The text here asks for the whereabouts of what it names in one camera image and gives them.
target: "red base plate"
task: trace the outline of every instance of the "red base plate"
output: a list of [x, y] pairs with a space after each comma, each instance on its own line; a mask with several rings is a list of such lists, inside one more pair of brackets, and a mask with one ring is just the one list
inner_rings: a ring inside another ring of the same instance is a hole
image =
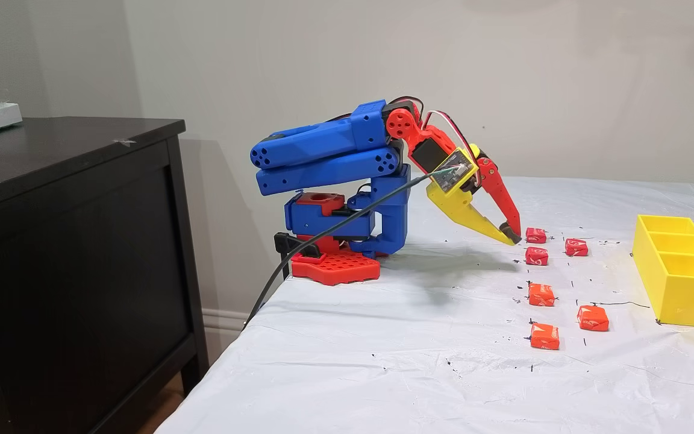
[[380, 277], [380, 263], [361, 253], [342, 251], [325, 253], [324, 256], [320, 263], [306, 263], [294, 257], [291, 261], [291, 274], [330, 286]]

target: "red bracket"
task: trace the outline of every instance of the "red bracket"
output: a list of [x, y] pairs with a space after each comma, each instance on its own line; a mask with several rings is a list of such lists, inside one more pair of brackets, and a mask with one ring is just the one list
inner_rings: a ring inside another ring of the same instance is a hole
[[480, 157], [476, 160], [476, 164], [480, 172], [482, 187], [492, 197], [494, 203], [499, 207], [499, 211], [505, 215], [507, 224], [513, 232], [521, 234], [521, 217], [507, 192], [496, 164], [488, 157]]

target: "white wall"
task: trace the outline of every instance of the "white wall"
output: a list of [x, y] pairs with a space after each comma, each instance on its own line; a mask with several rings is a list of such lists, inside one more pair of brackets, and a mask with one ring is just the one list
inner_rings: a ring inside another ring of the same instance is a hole
[[268, 133], [401, 94], [505, 175], [694, 181], [694, 1], [30, 0], [56, 115], [184, 118], [204, 306], [247, 312], [290, 195]]
[[49, 116], [36, 40], [24, 2], [0, 0], [0, 102], [24, 101], [24, 116]]

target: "dark wooden dresser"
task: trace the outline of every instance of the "dark wooden dresser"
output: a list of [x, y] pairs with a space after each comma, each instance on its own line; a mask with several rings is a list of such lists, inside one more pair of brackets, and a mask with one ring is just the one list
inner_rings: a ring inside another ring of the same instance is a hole
[[207, 370], [184, 121], [0, 131], [0, 432], [135, 432]]

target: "black marker mark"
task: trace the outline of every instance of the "black marker mark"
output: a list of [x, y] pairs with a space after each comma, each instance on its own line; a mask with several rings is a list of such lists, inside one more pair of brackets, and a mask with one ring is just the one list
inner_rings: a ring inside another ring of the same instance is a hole
[[624, 301], [624, 302], [622, 302], [622, 303], [599, 303], [599, 302], [593, 303], [593, 302], [591, 302], [591, 304], [594, 305], [594, 306], [597, 305], [597, 304], [603, 304], [603, 305], [605, 305], [605, 306], [614, 306], [614, 305], [617, 305], [617, 304], [628, 304], [628, 303], [635, 304], [636, 306], [639, 306], [639, 307], [646, 307], [647, 309], [649, 309], [649, 306], [645, 306], [644, 304], [634, 303], [634, 302], [632, 302], [632, 301]]

